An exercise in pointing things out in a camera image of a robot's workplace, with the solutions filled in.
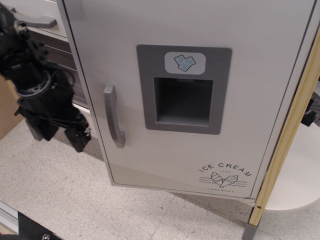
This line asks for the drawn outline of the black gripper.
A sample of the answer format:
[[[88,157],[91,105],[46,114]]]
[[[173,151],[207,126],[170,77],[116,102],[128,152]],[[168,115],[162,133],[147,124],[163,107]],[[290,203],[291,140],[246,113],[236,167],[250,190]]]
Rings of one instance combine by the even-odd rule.
[[[45,71],[43,82],[17,91],[19,112],[37,141],[50,141],[59,127],[78,152],[91,140],[85,117],[72,104],[73,87],[65,71]]]

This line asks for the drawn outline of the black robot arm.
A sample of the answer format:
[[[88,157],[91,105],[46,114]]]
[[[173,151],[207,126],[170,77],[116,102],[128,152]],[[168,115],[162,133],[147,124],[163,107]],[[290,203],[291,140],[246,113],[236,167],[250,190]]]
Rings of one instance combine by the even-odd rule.
[[[47,60],[45,44],[32,36],[32,23],[0,6],[0,74],[18,95],[16,115],[25,118],[34,139],[50,141],[59,128],[77,152],[92,139],[86,118],[73,106],[75,77]]]

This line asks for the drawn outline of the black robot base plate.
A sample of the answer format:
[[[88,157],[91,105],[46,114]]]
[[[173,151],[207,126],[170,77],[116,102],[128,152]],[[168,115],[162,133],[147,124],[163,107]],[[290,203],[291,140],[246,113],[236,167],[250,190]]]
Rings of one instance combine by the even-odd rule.
[[[62,240],[60,236],[18,212],[18,235],[2,234],[1,240]]]

